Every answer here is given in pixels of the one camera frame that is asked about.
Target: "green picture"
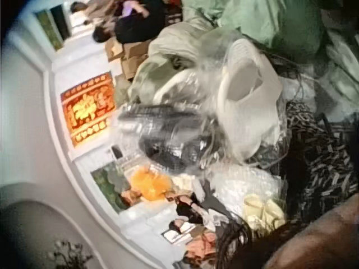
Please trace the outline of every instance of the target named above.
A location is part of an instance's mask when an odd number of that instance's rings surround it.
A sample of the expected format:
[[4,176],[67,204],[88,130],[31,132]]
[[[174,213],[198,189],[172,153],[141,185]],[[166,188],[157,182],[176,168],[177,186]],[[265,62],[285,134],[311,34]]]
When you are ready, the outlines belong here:
[[120,193],[128,190],[130,184],[123,173],[116,167],[115,162],[91,172],[91,175],[102,194],[117,213],[127,209],[127,206],[120,199]]

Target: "yellow item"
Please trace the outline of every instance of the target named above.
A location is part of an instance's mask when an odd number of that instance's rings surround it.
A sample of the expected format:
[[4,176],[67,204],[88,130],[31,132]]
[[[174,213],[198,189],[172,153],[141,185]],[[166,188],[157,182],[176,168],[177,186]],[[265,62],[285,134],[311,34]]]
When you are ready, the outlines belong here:
[[286,223],[283,210],[272,199],[264,202],[256,194],[245,197],[243,211],[245,220],[253,230],[270,233]]
[[165,199],[164,194],[171,190],[172,184],[170,177],[141,168],[132,176],[131,187],[141,192],[146,200],[156,201]]

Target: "red poster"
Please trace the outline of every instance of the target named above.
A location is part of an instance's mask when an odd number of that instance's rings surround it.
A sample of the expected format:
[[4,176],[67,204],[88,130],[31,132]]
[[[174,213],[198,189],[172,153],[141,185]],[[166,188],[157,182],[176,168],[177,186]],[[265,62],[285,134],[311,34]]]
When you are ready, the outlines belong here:
[[91,78],[61,94],[62,110],[74,147],[107,128],[116,109],[110,72]]

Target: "bubble wrap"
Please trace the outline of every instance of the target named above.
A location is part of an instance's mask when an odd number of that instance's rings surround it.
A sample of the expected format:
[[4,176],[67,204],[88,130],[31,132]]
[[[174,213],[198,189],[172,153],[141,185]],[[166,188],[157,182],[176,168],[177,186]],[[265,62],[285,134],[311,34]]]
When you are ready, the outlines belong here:
[[284,181],[266,171],[237,164],[216,163],[209,168],[207,180],[214,196],[226,209],[243,217],[243,201],[248,194],[267,200],[280,199]]

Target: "cardboard box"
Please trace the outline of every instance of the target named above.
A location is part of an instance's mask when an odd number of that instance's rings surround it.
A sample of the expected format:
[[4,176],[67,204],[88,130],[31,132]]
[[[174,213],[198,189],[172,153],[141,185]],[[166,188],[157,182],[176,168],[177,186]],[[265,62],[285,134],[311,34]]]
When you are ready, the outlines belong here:
[[133,78],[140,64],[147,59],[148,47],[152,40],[120,44],[115,38],[105,44],[108,61],[121,59],[122,72],[127,80]]
[[116,38],[110,38],[105,43],[105,51],[108,62],[121,58],[123,54],[122,44],[117,42]]
[[148,47],[152,40],[147,40],[143,42],[136,42],[136,43],[128,43],[123,45],[123,57],[125,59],[130,59],[133,56],[142,56],[147,54]]
[[121,60],[122,72],[127,80],[134,78],[138,67],[145,59],[147,59],[147,54]]

